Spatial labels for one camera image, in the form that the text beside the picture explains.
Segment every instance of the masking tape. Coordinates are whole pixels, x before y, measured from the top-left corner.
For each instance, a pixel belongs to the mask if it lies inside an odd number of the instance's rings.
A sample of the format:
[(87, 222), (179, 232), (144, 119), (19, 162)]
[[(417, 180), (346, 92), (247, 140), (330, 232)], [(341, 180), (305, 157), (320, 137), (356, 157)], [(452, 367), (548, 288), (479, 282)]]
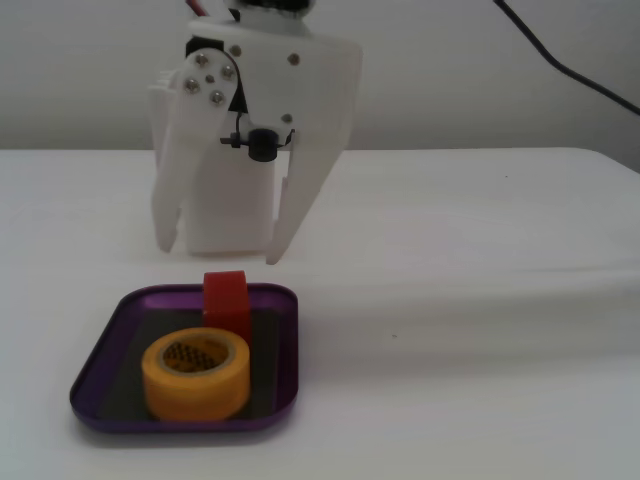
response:
[(147, 407), (160, 420), (224, 420), (249, 399), (249, 347), (217, 328), (180, 330), (146, 350), (142, 376)]
[(244, 272), (205, 273), (203, 291), (204, 326), (236, 333), (251, 347), (251, 306)]

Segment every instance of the metal tray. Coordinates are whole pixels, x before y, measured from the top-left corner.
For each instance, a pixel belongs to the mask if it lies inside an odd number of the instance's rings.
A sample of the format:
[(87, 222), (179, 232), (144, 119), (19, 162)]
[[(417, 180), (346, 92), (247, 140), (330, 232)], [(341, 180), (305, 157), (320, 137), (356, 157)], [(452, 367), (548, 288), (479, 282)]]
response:
[(269, 399), (273, 403), (268, 414), (206, 423), (101, 416), (101, 406), (110, 395), (119, 370), (129, 368), (125, 363), (127, 351), (143, 319), (158, 312), (191, 312), (193, 315), (202, 310), (202, 285), (166, 285), (135, 291), (120, 301), (71, 388), (70, 401), (75, 415), (89, 427), (109, 433), (237, 432), (260, 430), (277, 423), (291, 411), (298, 394), (298, 301), (293, 292), (279, 285), (249, 284), (248, 288), (252, 322), (254, 314), (269, 312), (277, 324), (273, 330), (277, 337), (275, 372), (269, 377), (274, 383)]

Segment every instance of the yellow tape roll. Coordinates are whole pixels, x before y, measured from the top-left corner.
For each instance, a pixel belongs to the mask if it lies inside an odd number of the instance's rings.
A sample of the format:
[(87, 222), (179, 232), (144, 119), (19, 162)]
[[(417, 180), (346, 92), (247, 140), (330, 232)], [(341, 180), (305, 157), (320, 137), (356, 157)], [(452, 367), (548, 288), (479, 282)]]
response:
[(180, 330), (144, 352), (142, 376), (147, 407), (160, 420), (224, 420), (249, 399), (249, 347), (226, 330)]

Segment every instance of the gripper jaw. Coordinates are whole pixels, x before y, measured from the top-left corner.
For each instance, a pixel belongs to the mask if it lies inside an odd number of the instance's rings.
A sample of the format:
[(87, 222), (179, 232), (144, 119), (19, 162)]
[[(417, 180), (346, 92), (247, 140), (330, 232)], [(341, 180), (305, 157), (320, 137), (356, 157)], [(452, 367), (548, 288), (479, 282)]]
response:
[(163, 251), (170, 251), (175, 242), (180, 206), (207, 149), (212, 142), (219, 142), (229, 103), (238, 88), (238, 75), (220, 75), (229, 66), (233, 63), (224, 52), (203, 49), (189, 55), (175, 77), (151, 199), (156, 240)]

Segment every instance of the red wire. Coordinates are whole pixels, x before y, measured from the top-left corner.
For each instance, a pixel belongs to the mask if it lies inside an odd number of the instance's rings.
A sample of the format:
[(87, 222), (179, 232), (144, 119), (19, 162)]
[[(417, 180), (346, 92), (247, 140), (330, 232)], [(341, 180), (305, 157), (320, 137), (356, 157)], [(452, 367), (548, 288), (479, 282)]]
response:
[(189, 8), (191, 8), (191, 10), (193, 10), (193, 13), (195, 13), (197, 16), (199, 17), (209, 16), (207, 11), (204, 8), (202, 8), (198, 0), (186, 0), (186, 2)]

